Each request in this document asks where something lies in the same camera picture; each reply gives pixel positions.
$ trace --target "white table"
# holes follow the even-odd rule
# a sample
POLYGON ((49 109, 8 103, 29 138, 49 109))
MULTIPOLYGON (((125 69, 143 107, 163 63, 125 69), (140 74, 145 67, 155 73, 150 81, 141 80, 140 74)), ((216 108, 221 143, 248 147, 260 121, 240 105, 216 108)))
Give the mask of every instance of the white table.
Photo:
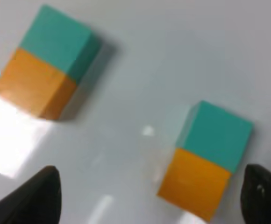
MULTIPOLYGON (((0 71, 41 0, 0 0, 0 71)), ((271 1, 49 0, 109 43, 75 119, 0 114, 0 199, 46 165, 61 174, 61 224, 171 224, 157 198, 189 105, 200 99, 255 121, 255 134, 213 223, 242 224, 245 165, 271 170, 271 1)), ((79 89, 66 114, 83 101, 79 89)))

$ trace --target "cube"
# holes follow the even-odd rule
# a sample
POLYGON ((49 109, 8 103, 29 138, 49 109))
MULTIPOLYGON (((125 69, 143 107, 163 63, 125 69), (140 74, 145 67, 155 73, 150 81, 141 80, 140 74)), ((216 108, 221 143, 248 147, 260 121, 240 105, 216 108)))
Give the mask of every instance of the cube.
POLYGON ((226 169, 177 148, 158 196, 210 221, 230 176, 226 169))
POLYGON ((44 5, 20 48, 67 74, 77 84, 100 49, 90 28, 44 5))
POLYGON ((206 101, 194 106, 177 140, 183 148, 235 172, 253 124, 206 101))
POLYGON ((21 48, 0 77, 1 98, 45 119, 58 119, 76 88, 65 73, 21 48))

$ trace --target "teal block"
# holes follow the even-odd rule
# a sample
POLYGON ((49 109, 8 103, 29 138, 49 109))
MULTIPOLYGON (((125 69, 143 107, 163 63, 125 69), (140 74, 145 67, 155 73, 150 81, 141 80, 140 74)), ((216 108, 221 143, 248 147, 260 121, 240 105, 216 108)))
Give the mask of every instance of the teal block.
POLYGON ((194 106, 185 121, 176 147, 235 172, 253 124, 206 101, 194 106))
POLYGON ((88 27, 44 5, 20 47, 79 83, 101 43, 88 27))

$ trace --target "orange block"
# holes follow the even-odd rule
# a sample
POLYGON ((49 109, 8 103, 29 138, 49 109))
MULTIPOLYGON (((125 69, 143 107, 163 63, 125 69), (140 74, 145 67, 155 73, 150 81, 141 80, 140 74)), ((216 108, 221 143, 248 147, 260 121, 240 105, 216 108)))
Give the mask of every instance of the orange block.
POLYGON ((45 119, 58 119, 76 88, 65 73, 21 48, 0 77, 2 98, 45 119))
POLYGON ((210 221, 231 173, 184 149, 176 149, 158 195, 210 221))

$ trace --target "two-tone block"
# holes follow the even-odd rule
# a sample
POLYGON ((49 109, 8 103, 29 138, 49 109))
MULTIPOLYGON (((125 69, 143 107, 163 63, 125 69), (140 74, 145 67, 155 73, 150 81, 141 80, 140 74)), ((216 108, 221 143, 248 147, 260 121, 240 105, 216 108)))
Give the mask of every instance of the two-tone block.
POLYGON ((40 9, 0 77, 0 96, 34 116, 58 119, 100 49, 80 22, 40 9))
POLYGON ((189 112, 158 195, 210 221, 252 126, 206 101, 198 103, 189 112))

